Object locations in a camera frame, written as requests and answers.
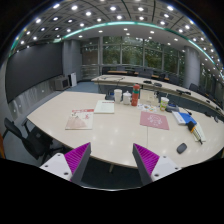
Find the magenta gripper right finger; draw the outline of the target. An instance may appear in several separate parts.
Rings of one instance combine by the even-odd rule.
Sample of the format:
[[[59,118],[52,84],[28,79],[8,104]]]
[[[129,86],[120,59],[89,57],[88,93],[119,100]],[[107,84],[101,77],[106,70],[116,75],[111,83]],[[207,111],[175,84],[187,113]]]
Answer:
[[[148,185],[180,170],[180,167],[169,157],[159,156],[136,143],[133,144],[132,153],[143,185]]]

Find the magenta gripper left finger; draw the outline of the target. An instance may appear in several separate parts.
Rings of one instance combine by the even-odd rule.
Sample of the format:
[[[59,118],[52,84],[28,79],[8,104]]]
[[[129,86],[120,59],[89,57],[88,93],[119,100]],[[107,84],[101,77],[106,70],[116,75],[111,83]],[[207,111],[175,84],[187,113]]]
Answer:
[[[56,153],[41,169],[80,185],[90,153],[91,143],[86,143],[66,154]]]

